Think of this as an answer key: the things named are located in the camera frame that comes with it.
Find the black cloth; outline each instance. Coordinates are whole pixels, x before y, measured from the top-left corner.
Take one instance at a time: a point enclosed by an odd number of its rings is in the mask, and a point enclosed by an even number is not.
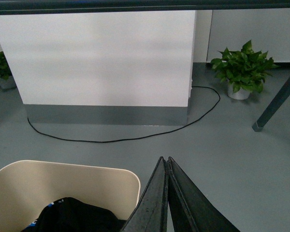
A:
[[[125,222],[107,209],[66,197],[50,203],[22,232],[118,232]]]

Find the wall baseboard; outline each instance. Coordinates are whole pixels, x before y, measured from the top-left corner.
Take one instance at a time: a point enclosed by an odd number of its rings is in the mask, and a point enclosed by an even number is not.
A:
[[[290,62],[274,62],[274,64],[280,66],[280,68],[290,68]],[[210,61],[206,62],[206,66],[208,68],[212,67],[212,65],[210,64]]]
[[[25,104],[31,122],[115,125],[186,125],[188,107]]]

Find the metal frame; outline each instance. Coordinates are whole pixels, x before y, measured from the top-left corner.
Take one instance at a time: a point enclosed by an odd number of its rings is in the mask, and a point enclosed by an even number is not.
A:
[[[290,0],[0,0],[0,15],[290,8]]]
[[[274,113],[280,108],[282,103],[290,96],[290,77],[285,82],[280,91],[276,94],[274,99],[259,117],[259,119],[253,124],[252,128],[255,132],[262,131],[265,124],[271,119]]]

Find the white flower pot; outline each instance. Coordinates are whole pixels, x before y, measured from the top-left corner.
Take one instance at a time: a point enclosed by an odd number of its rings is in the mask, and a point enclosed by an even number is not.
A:
[[[250,92],[240,88],[236,93],[233,93],[233,84],[228,83],[228,96],[236,100],[245,100],[250,96]]]
[[[0,87],[2,89],[16,88],[16,83],[13,76],[9,76],[9,79],[7,80],[0,79]]]

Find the black cable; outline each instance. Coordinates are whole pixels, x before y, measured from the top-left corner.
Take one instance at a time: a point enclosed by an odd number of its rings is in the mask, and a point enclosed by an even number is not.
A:
[[[208,110],[204,115],[202,115],[200,118],[198,118],[197,120],[193,121],[193,122],[190,122],[188,123],[187,125],[184,125],[180,128],[177,128],[175,130],[171,130],[171,131],[167,131],[167,132],[162,132],[162,133],[157,133],[157,134],[151,134],[151,135],[147,135],[147,136],[143,136],[143,137],[138,137],[138,138],[131,138],[131,139],[117,139],[117,140],[110,140],[110,141],[90,141],[90,140],[74,140],[74,139],[63,139],[63,138],[59,138],[59,137],[55,137],[53,135],[49,135],[49,134],[45,134],[45,133],[42,133],[42,132],[39,132],[37,129],[35,129],[35,127],[30,123],[29,121],[29,118],[27,118],[28,120],[28,123],[30,124],[30,126],[36,131],[38,132],[39,134],[42,134],[42,135],[45,135],[45,136],[48,136],[48,137],[51,137],[51,138],[55,138],[55,139],[60,139],[60,140],[64,140],[64,141],[72,141],[72,142],[84,142],[84,143],[99,143],[99,144],[106,144],[106,143],[114,143],[114,142],[121,142],[121,141],[129,141],[129,140],[139,140],[139,139],[145,139],[145,138],[149,138],[149,137],[153,137],[153,136],[158,136],[158,135],[163,135],[163,134],[168,134],[168,133],[172,133],[172,132],[175,132],[175,131],[179,131],[183,128],[186,128],[198,121],[200,121],[203,117],[205,117],[209,112],[211,112],[215,107],[216,105],[220,102],[220,95],[219,93],[214,90],[213,88],[211,87],[204,87],[204,86],[192,86],[192,87],[197,87],[197,88],[208,88],[208,89],[211,89],[213,90],[215,93],[217,93],[219,99],[218,101],[215,103],[215,105],[210,109]]]

